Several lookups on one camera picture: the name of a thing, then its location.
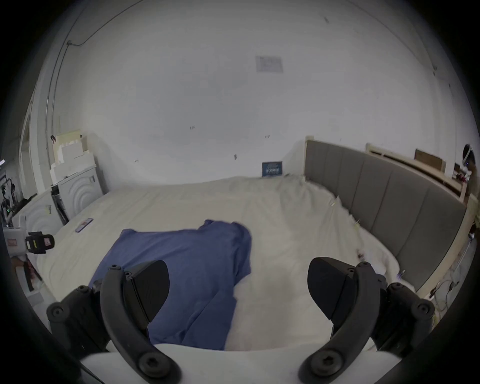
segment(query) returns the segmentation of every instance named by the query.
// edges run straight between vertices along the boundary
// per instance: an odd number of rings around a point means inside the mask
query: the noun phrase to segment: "bed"
[[[55,248],[39,257],[38,267],[52,294],[62,300],[88,284],[125,228],[170,231],[197,228],[206,219],[236,221],[252,235],[252,273],[235,287],[237,307],[225,349],[323,343],[331,323],[308,292],[312,258],[328,256],[356,265],[363,254],[389,283],[400,280],[419,290],[466,226],[469,209],[418,177],[365,153],[308,141],[304,176],[108,193],[57,233]],[[416,211],[406,211],[410,206]],[[93,222],[76,233],[89,217]],[[398,277],[403,270],[405,280]]]

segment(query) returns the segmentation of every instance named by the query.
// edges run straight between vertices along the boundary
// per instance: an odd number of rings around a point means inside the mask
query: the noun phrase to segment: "blue t-shirt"
[[[252,239],[238,223],[206,220],[198,229],[136,232],[124,229],[90,281],[112,264],[124,270],[147,261],[168,267],[167,300],[148,325],[152,344],[224,349],[237,301],[233,287],[250,273]]]

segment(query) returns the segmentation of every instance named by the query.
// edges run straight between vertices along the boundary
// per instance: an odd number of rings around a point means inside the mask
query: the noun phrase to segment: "wooden shelf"
[[[428,177],[434,179],[435,181],[443,184],[445,187],[451,190],[458,197],[460,201],[463,202],[465,198],[465,192],[467,191],[466,183],[462,184],[453,178],[449,178],[443,172],[433,167],[430,167],[429,165],[424,164],[421,161],[400,155],[395,152],[388,151],[383,148],[376,147],[371,143],[367,143],[365,147],[365,151],[370,155],[386,157],[398,163],[404,164],[410,168],[413,168],[427,175]]]

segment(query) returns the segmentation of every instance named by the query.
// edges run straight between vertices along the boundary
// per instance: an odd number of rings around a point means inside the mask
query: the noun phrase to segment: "cardboard box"
[[[429,153],[423,152],[419,149],[415,150],[415,160],[427,164],[430,167],[438,169],[439,171],[445,173],[446,163],[437,156],[430,155]]]
[[[52,184],[57,184],[64,178],[73,175],[74,173],[83,171],[88,167],[95,165],[93,154],[90,151],[85,151],[83,155],[74,158],[65,163],[52,164],[50,169],[50,176],[52,177]]]
[[[82,148],[82,142],[79,140],[61,144],[57,152],[58,162],[65,163],[83,154],[84,150]]]

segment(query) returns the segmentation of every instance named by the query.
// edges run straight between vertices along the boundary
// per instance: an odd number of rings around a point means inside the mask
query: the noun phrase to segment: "white dresser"
[[[103,195],[96,166],[77,172],[56,184],[67,218],[73,219],[87,206]]]

